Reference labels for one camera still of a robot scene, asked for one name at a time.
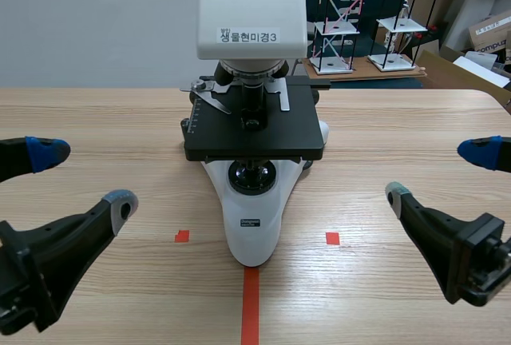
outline wooden table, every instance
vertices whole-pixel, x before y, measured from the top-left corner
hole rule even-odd
[[[476,91],[321,95],[330,140],[260,269],[260,343],[509,344],[511,287],[484,308],[449,305],[384,195],[399,180],[426,206],[511,223],[511,176],[456,154],[465,139],[511,135],[509,115]],[[34,228],[115,188],[140,198],[62,319],[2,345],[240,343],[244,270],[205,171],[184,158],[180,120],[190,109],[174,89],[0,89],[0,138],[59,137],[73,147],[61,167],[0,186],[2,219]],[[189,243],[173,242],[180,229]],[[325,232],[338,232],[341,245],[326,245]]]

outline black microscope stage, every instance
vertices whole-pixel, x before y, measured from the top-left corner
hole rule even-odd
[[[291,111],[280,110],[277,93],[266,94],[267,127],[249,131],[242,126],[242,90],[233,85],[226,94],[212,93],[232,114],[227,115],[196,97],[188,125],[182,125],[189,161],[293,160],[323,157],[319,127],[309,85],[288,85]]]

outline wooden tray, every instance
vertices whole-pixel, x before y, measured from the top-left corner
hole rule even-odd
[[[378,79],[401,79],[403,77],[425,77],[426,71],[423,67],[407,71],[381,72],[367,57],[357,57],[353,61],[352,73],[337,73],[335,75],[318,75],[309,59],[303,59],[303,66],[310,79],[328,79],[331,81],[353,81],[353,80],[378,80]]]

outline gray gripper fingertip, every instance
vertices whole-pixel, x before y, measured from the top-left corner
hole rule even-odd
[[[138,209],[138,198],[135,193],[126,189],[112,191],[103,197],[112,207],[110,216],[112,219],[113,234],[117,236],[124,223]]]
[[[397,181],[392,181],[385,187],[385,194],[388,196],[389,193],[397,193],[398,195],[411,194],[407,187]]]

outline red tape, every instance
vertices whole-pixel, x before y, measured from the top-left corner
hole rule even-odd
[[[259,269],[245,268],[241,345],[259,345]]]
[[[174,236],[174,242],[175,243],[187,243],[190,241],[190,231],[179,231]]]
[[[341,239],[337,232],[327,232],[327,245],[340,245]]]

